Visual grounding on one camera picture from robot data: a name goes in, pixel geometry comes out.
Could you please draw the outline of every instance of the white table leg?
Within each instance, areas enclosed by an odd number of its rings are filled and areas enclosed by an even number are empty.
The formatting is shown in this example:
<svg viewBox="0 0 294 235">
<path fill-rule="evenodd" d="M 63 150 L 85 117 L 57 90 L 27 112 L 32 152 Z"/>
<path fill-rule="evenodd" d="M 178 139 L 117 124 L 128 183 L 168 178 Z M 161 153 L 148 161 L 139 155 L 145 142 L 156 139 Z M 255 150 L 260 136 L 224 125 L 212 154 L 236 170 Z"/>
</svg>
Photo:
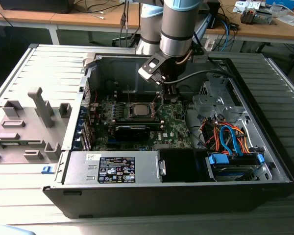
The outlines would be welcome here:
<svg viewBox="0 0 294 235">
<path fill-rule="evenodd" d="M 52 44 L 60 45 L 58 34 L 57 34 L 57 26 L 55 24 L 48 24 L 47 29 L 49 30 L 51 40 L 52 40 Z"/>
</svg>

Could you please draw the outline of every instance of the wire bundle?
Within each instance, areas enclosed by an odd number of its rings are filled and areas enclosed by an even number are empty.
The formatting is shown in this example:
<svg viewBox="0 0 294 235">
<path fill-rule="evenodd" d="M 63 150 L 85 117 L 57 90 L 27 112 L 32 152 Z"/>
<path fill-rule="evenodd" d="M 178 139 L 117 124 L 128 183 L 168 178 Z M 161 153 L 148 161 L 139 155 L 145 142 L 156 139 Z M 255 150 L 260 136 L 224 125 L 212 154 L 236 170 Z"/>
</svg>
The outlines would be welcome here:
<svg viewBox="0 0 294 235">
<path fill-rule="evenodd" d="M 204 121 L 203 125 L 201 126 L 201 131 L 203 129 L 203 127 L 207 124 L 207 121 Z M 220 133 L 223 134 L 221 132 L 221 128 L 224 126 L 228 126 L 231 129 L 233 129 L 236 133 L 235 133 L 235 138 L 238 141 L 240 147 L 241 147 L 241 151 L 242 153 L 250 153 L 248 145 L 247 145 L 247 139 L 246 139 L 246 135 L 245 133 L 240 130 L 237 126 L 232 125 L 229 122 L 226 121 L 216 121 L 215 122 L 215 126 L 213 129 L 213 136 L 209 138 L 209 140 L 206 141 L 205 145 L 207 146 L 208 144 L 210 144 L 212 141 L 214 141 L 215 143 L 212 145 L 211 149 L 216 151 L 216 152 L 221 152 L 224 154 L 231 154 L 230 151 L 228 151 L 227 148 L 222 148 L 221 141 L 220 141 Z"/>
</svg>

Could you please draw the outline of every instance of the blue tab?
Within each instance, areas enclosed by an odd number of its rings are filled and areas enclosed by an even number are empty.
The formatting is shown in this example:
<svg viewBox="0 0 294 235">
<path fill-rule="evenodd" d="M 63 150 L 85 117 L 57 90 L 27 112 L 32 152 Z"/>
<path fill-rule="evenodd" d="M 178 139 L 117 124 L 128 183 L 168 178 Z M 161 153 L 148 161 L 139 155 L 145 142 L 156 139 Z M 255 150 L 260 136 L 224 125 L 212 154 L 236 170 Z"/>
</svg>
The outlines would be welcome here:
<svg viewBox="0 0 294 235">
<path fill-rule="evenodd" d="M 226 154 L 212 154 L 209 156 L 210 164 L 229 164 L 229 158 Z"/>
<path fill-rule="evenodd" d="M 260 161 L 260 163 L 265 162 L 264 156 L 262 154 L 258 154 L 257 157 L 258 157 L 258 160 Z"/>
<path fill-rule="evenodd" d="M 212 156 L 209 156 L 210 165 L 215 164 L 215 159 Z"/>
<path fill-rule="evenodd" d="M 43 175 L 47 175 L 47 174 L 49 174 L 49 175 L 51 175 L 51 174 L 53 174 L 53 167 L 51 167 L 51 166 L 49 166 L 49 165 L 47 165 L 47 166 L 44 166 L 44 168 L 43 168 L 43 170 L 41 171 L 41 173 L 43 174 Z"/>
</svg>

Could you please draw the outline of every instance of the side panel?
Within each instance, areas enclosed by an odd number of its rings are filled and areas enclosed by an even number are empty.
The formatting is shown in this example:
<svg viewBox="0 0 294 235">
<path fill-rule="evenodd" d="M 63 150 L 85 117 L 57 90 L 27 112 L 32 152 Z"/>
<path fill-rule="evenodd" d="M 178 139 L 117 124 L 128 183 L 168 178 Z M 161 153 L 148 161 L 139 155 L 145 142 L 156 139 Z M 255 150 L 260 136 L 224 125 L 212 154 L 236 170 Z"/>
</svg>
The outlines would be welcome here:
<svg viewBox="0 0 294 235">
<path fill-rule="evenodd" d="M 43 192 L 68 218 L 155 216 L 247 212 L 277 195 L 287 184 L 201 187 L 50 189 Z"/>
</svg>

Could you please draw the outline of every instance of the sticker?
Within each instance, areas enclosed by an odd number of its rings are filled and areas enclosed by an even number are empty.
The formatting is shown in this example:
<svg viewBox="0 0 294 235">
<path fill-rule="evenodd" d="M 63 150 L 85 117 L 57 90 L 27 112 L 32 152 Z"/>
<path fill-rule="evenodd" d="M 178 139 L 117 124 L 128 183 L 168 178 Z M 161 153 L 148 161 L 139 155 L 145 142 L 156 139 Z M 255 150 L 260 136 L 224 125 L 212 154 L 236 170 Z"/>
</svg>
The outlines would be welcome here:
<svg viewBox="0 0 294 235">
<path fill-rule="evenodd" d="M 87 161 L 99 161 L 101 154 L 99 153 L 88 153 L 86 154 Z"/>
<path fill-rule="evenodd" d="M 134 157 L 100 157 L 98 176 L 98 182 L 100 184 L 135 183 L 135 174 Z"/>
</svg>

